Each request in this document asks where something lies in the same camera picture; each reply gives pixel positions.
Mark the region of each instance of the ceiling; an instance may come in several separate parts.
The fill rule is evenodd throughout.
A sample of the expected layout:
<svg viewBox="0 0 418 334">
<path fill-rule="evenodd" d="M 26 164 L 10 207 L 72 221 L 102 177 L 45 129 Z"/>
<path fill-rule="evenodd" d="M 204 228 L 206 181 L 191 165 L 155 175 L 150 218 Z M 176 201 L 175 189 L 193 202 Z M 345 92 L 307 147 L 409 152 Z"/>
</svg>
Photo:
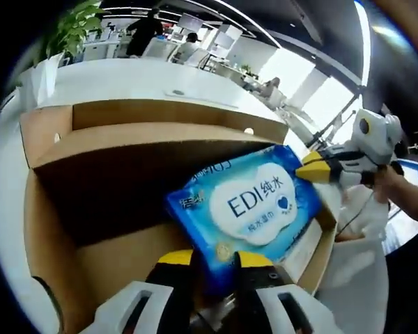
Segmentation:
<svg viewBox="0 0 418 334">
<path fill-rule="evenodd" d="M 362 72 L 362 32 L 353 0 L 224 0 L 237 8 L 267 31 L 273 34 L 284 47 L 310 57 L 310 52 L 279 34 L 314 47 L 340 62 L 358 77 Z M 197 2 L 213 10 L 195 5 Z M 361 0 L 366 8 L 371 26 L 394 31 L 403 39 L 397 27 L 370 0 Z M 255 29 L 244 17 L 220 4 L 217 0 L 104 0 L 106 7 L 160 6 L 175 13 L 189 13 L 205 21 L 230 23 L 223 15 L 234 19 L 250 29 L 258 40 L 273 45 L 268 37 Z M 113 10 L 113 14 L 130 14 L 131 10 Z M 176 19 L 162 13 L 162 17 Z M 391 38 L 371 29 L 372 59 L 369 89 L 364 94 L 364 107 L 379 110 L 385 103 L 392 113 L 398 115 L 407 134 L 418 131 L 418 53 L 406 40 L 393 43 Z M 327 68 L 317 59 L 320 68 Z M 338 77 L 347 87 L 350 81 Z"/>
</svg>

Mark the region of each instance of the green leaves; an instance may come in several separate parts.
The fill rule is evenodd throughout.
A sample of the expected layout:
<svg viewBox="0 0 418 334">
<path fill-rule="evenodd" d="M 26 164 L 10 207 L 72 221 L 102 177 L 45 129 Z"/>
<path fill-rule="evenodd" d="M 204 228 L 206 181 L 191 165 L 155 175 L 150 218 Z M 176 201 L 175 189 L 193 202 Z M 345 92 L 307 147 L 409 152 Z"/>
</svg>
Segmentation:
<svg viewBox="0 0 418 334">
<path fill-rule="evenodd" d="M 96 6 L 98 2 L 88 0 L 80 3 L 59 19 L 53 31 L 42 38 L 44 54 L 41 54 L 40 61 L 61 52 L 75 56 L 82 48 L 88 31 L 102 29 L 100 19 L 94 15 L 106 11 Z"/>
</svg>

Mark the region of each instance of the computer monitor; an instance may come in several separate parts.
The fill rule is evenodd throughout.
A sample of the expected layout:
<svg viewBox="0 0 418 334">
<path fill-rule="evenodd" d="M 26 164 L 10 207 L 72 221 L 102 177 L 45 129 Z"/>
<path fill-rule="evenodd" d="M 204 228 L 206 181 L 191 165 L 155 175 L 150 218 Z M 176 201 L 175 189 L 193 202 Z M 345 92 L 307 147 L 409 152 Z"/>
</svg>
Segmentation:
<svg viewBox="0 0 418 334">
<path fill-rule="evenodd" d="M 224 49 L 229 49 L 234 43 L 234 39 L 226 35 L 223 31 L 219 31 L 217 37 L 214 40 L 214 43 Z"/>
<path fill-rule="evenodd" d="M 188 14 L 183 14 L 178 22 L 178 26 L 197 33 L 201 26 L 203 26 L 203 20 Z"/>
</svg>

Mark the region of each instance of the blue package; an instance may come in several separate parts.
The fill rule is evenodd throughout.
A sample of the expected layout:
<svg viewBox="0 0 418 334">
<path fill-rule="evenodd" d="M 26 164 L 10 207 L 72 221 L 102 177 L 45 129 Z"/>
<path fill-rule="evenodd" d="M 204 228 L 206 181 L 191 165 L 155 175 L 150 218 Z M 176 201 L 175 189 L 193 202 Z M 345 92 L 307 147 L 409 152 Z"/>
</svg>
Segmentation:
<svg viewBox="0 0 418 334">
<path fill-rule="evenodd" d="M 274 145 L 209 166 L 167 196 L 203 255 L 210 294 L 232 292 L 234 252 L 281 260 L 318 213 L 312 184 L 295 176 L 300 166 L 288 146 Z"/>
</svg>

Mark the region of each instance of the white shirt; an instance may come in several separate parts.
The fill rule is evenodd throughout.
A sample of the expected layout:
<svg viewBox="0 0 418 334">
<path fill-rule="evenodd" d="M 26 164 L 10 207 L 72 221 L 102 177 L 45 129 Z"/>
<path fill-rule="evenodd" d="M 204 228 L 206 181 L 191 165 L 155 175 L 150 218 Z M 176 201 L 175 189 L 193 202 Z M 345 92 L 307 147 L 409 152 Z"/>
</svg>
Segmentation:
<svg viewBox="0 0 418 334">
<path fill-rule="evenodd" d="M 177 50 L 174 58 L 177 60 L 178 64 L 184 64 L 187 60 L 189 60 L 190 56 L 194 54 L 194 52 L 199 47 L 196 43 L 186 42 L 183 43 Z"/>
<path fill-rule="evenodd" d="M 378 202 L 373 191 L 363 185 L 353 186 L 346 193 L 348 200 L 344 202 L 339 213 L 338 232 L 357 215 L 343 230 L 344 233 L 363 233 L 366 238 L 385 239 L 389 205 Z"/>
</svg>

